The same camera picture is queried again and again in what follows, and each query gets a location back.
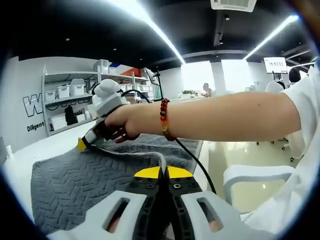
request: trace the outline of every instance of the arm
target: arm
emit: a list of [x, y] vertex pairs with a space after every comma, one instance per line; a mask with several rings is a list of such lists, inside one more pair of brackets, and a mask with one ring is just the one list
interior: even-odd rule
[[[168, 127], [174, 137], [209, 141], [271, 141], [301, 129], [298, 111], [284, 93], [240, 92], [184, 103], [169, 103]], [[126, 131], [162, 134], [160, 103], [120, 107], [106, 124]]]

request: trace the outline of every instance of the black ceiling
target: black ceiling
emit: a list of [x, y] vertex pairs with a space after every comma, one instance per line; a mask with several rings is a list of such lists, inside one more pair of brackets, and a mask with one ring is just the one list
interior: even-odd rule
[[[279, 0], [257, 0], [252, 13], [212, 10], [210, 0], [139, 2], [181, 55], [203, 52], [185, 58], [186, 62], [242, 59], [246, 52], [235, 54], [221, 50], [251, 51], [293, 14]], [[225, 15], [230, 17], [229, 21], [225, 20]], [[180, 65], [174, 53], [148, 25], [106, 0], [23, 1], [15, 16], [7, 22], [4, 31], [9, 32], [11, 55], [19, 56], [21, 60], [50, 56], [108, 59], [137, 68], [158, 66], [161, 70]], [[217, 44], [217, 33], [223, 44]], [[281, 56], [299, 46], [308, 49], [307, 44], [304, 29], [296, 22], [249, 61], [261, 62], [263, 56]], [[291, 60], [306, 63], [312, 58], [313, 54], [309, 52]]]

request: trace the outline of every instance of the gray towel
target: gray towel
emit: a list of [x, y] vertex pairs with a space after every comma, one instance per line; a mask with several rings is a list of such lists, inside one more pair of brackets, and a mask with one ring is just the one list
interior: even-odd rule
[[[181, 139], [196, 157], [201, 141]], [[142, 134], [135, 141], [103, 148], [114, 153], [158, 152], [170, 166], [194, 171], [196, 163], [176, 142], [163, 136]], [[119, 156], [76, 149], [54, 158], [36, 162], [31, 177], [31, 202], [35, 224], [45, 234], [70, 230], [85, 220], [86, 211], [115, 190], [124, 190], [133, 175], [158, 166], [156, 156]]]

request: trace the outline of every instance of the white sleeve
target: white sleeve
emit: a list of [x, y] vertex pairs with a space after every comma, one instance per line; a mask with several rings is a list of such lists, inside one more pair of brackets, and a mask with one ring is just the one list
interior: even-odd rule
[[282, 92], [292, 100], [298, 110], [305, 152], [315, 135], [320, 118], [320, 72], [306, 76]]

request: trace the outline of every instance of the white table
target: white table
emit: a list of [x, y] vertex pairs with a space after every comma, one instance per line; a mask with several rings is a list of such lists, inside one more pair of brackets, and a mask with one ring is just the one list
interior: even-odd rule
[[[95, 121], [71, 128], [43, 140], [37, 141], [13, 154], [6, 160], [3, 172], [22, 208], [34, 221], [31, 203], [31, 176], [35, 162], [62, 155], [78, 144], [87, 131], [95, 125]], [[200, 152], [200, 161], [206, 169], [209, 165], [209, 143], [204, 141]], [[203, 190], [207, 189], [207, 180], [199, 166], [196, 167], [194, 178]]]

